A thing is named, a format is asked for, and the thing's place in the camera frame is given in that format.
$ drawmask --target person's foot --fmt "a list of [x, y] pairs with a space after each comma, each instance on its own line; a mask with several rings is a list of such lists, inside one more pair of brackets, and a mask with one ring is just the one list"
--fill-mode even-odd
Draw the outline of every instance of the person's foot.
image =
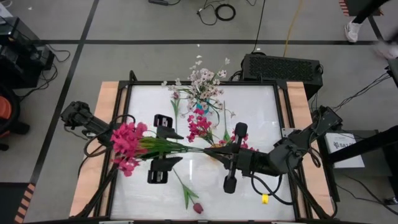
[[347, 23], [344, 26], [346, 38], [349, 42], [355, 43], [358, 41], [358, 33], [359, 29], [361, 28], [362, 24], [353, 23], [353, 21]]
[[379, 41], [375, 46], [374, 50], [380, 56], [386, 59], [395, 59], [398, 57], [398, 45], [387, 44], [384, 41]]

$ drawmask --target yellow object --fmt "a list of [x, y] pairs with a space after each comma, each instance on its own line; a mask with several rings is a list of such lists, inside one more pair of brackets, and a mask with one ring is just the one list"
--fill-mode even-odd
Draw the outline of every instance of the yellow object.
[[300, 12], [300, 10], [301, 10], [302, 5], [303, 5], [303, 0], [300, 0], [300, 3], [298, 4], [298, 8], [297, 8], [297, 10], [296, 10], [296, 13], [294, 14], [292, 23], [291, 23], [291, 25], [290, 25], [290, 27], [289, 27], [289, 31], [287, 32], [286, 43], [285, 43], [285, 50], [284, 50], [284, 57], [285, 57], [285, 54], [286, 54], [286, 51], [287, 51], [287, 44], [289, 43], [290, 32], [292, 31], [292, 28], [293, 28], [293, 25], [294, 25], [294, 21], [296, 20], [296, 18], [297, 18], [297, 16], [298, 16], [299, 12]]
[[266, 195], [266, 194], [262, 195], [262, 203], [268, 204], [268, 199], [269, 199], [268, 195]]

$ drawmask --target floor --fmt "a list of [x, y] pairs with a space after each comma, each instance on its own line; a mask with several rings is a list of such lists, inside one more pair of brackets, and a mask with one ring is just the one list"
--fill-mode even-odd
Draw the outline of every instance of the floor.
[[[254, 47], [262, 1], [252, 7], [243, 0], [229, 0], [237, 10], [236, 17], [218, 21], [215, 26], [203, 25], [196, 15], [203, 3], [183, 0], [164, 7], [146, 0], [13, 1], [8, 8], [11, 14], [54, 48], [72, 53], [66, 62], [56, 63], [58, 77], [48, 89], [22, 102], [21, 120], [31, 125], [30, 133], [0, 140], [11, 145], [0, 156], [0, 182], [36, 183], [25, 222], [68, 217], [85, 143], [66, 133], [59, 120], [59, 113], [71, 101], [85, 101], [94, 109], [101, 82], [126, 80], [130, 70], [139, 80], [185, 80], [197, 55], [209, 69], [216, 70], [225, 57], [231, 59], [229, 73], [239, 69], [244, 54]], [[267, 55], [282, 56], [299, 0], [267, 0], [265, 4], [256, 48]], [[396, 26], [397, 8], [398, 1], [386, 3], [381, 7], [384, 15], [374, 18], [384, 38]], [[202, 12], [202, 18], [205, 22], [215, 19], [208, 11]], [[319, 60], [324, 66], [319, 105], [336, 106], [385, 72], [387, 62], [376, 56], [370, 45], [377, 40], [375, 27], [366, 20], [361, 41], [349, 45], [343, 35], [343, 25], [349, 20], [339, 0], [303, 0], [293, 26], [286, 56]], [[397, 124], [396, 91], [388, 80], [342, 107], [338, 114], [344, 128], [382, 131]], [[378, 197], [392, 196], [386, 177], [360, 178]], [[357, 197], [369, 198], [360, 185], [343, 175], [337, 175], [336, 181]], [[398, 222], [378, 204], [355, 200], [340, 189], [339, 193], [337, 217], [342, 220]]]

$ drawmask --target small yellow block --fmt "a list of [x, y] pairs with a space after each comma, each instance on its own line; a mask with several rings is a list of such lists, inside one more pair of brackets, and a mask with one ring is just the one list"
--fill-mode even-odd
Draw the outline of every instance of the small yellow block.
[[268, 204], [268, 199], [269, 199], [268, 195], [266, 195], [266, 194], [262, 195], [262, 203], [263, 204]]

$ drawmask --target red tulip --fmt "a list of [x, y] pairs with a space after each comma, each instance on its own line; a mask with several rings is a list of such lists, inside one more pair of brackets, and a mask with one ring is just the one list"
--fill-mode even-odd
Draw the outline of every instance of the red tulip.
[[201, 214], [203, 212], [203, 208], [202, 208], [202, 206], [199, 203], [195, 203], [193, 205], [193, 209], [194, 209], [195, 212], [197, 212], [199, 214]]

